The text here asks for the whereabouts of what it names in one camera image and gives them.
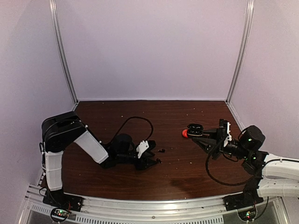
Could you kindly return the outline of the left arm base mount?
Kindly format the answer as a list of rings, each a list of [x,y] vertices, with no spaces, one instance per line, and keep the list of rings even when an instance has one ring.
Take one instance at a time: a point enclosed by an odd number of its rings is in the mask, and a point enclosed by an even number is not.
[[[65,194],[63,189],[50,191],[46,184],[39,189],[39,194],[43,196],[44,204],[53,207],[50,211],[50,218],[55,224],[66,221],[73,211],[81,211],[83,198]]]

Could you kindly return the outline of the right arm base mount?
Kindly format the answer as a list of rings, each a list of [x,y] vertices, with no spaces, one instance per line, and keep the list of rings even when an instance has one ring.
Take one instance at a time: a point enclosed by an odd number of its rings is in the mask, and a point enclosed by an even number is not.
[[[264,199],[258,195],[259,183],[262,177],[251,178],[246,184],[242,193],[228,195],[223,198],[226,211],[240,210],[238,217],[247,224],[259,219],[266,211],[269,204],[267,197],[264,209],[258,213],[256,205],[262,203]]]

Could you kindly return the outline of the black earbud charging case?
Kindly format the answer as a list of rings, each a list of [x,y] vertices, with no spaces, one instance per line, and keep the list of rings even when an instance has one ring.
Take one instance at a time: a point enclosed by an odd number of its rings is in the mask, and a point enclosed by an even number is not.
[[[193,137],[199,137],[203,135],[204,127],[201,124],[189,124],[187,126],[187,137],[193,138]]]

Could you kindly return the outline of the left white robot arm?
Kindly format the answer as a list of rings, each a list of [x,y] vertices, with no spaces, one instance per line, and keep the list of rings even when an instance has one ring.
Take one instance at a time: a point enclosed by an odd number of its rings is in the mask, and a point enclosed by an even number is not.
[[[156,142],[146,138],[135,144],[130,135],[116,132],[108,143],[102,143],[74,112],[62,113],[47,118],[42,123],[43,169],[49,193],[49,200],[57,207],[67,203],[67,196],[60,190],[62,183],[62,158],[65,149],[72,143],[83,149],[102,168],[117,164],[132,164],[136,170],[146,170],[158,164],[152,150]]]

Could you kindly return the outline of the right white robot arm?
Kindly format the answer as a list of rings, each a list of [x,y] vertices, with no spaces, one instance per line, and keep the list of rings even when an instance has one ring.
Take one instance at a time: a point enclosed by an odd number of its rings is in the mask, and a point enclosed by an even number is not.
[[[189,124],[184,136],[207,153],[205,169],[212,180],[224,186],[244,186],[242,193],[234,196],[242,205],[249,206],[268,196],[299,196],[299,161],[262,151],[265,135],[257,126],[243,129],[234,139],[230,134],[230,123],[221,119],[219,127],[213,129]],[[232,162],[240,161],[250,178],[236,183],[215,178],[210,173],[209,162],[221,155]]]

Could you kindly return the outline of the red earbud charging case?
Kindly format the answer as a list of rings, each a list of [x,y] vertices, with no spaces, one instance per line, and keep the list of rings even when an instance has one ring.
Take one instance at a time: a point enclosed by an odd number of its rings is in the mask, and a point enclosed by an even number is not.
[[[189,138],[187,132],[188,132],[188,129],[184,129],[184,130],[182,131],[182,136],[185,137],[185,138]]]

